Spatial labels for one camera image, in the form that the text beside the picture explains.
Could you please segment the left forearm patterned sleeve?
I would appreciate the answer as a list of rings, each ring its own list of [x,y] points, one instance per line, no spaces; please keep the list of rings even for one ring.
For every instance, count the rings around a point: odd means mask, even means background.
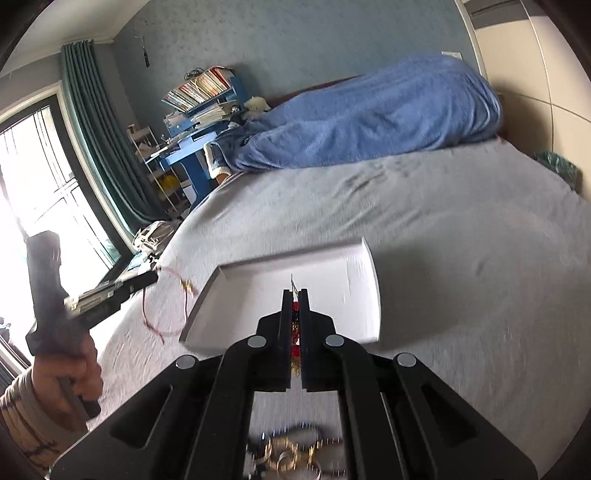
[[[1,478],[44,479],[86,432],[67,430],[43,411],[28,369],[1,395]]]

